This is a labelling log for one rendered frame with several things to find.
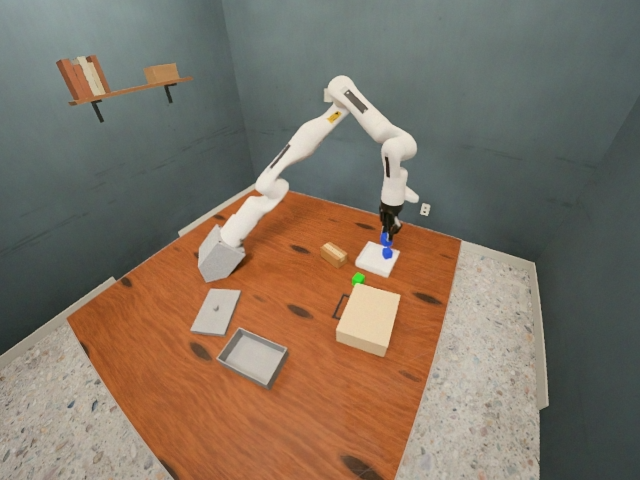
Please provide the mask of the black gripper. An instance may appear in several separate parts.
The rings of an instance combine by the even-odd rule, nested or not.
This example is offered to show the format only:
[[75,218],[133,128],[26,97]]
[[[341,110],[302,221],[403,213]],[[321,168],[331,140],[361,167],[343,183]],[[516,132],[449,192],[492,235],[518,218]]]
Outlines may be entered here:
[[[387,242],[392,241],[393,235],[398,234],[402,227],[402,223],[399,223],[398,221],[398,214],[403,209],[403,203],[401,205],[388,205],[381,200],[381,205],[379,206],[379,215],[380,222],[382,222],[382,233],[387,233]],[[392,228],[392,230],[390,230],[390,228]]]

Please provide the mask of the grey square sheet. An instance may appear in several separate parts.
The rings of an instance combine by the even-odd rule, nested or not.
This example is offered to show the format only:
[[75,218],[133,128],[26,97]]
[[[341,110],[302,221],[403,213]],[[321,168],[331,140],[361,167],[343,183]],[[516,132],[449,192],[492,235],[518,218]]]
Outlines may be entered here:
[[241,294],[241,290],[210,289],[190,331],[226,337]]

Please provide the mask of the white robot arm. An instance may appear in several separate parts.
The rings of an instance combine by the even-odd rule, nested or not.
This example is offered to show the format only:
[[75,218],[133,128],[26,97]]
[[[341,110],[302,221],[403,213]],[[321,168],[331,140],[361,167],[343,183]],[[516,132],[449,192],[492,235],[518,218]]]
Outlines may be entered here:
[[256,190],[264,196],[249,197],[221,229],[221,237],[228,245],[238,248],[263,217],[284,198],[289,185],[278,175],[289,165],[311,156],[350,112],[376,142],[383,144],[385,176],[381,200],[388,205],[401,205],[404,200],[418,202],[418,196],[406,186],[407,170],[400,167],[400,161],[416,154],[414,139],[379,113],[348,77],[334,78],[328,86],[328,93],[334,102],[332,107],[323,116],[304,124],[257,180]]

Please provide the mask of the green block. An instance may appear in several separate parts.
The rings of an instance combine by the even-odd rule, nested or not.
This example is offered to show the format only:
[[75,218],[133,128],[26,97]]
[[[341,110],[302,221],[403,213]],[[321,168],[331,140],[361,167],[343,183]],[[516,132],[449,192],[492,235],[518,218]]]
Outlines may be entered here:
[[357,273],[357,274],[353,277],[352,285],[354,285],[354,286],[355,286],[355,285],[356,285],[356,283],[358,283],[358,284],[363,284],[363,283],[364,283],[364,279],[365,279],[365,276],[363,276],[363,275],[361,275],[361,274]]

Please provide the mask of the tan cardboard box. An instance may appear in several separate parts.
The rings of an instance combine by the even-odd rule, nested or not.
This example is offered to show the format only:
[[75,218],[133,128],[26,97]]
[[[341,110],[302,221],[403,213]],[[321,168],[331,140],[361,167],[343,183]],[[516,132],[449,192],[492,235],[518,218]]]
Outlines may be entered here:
[[340,268],[347,261],[347,253],[331,242],[320,247],[321,257],[333,265]]

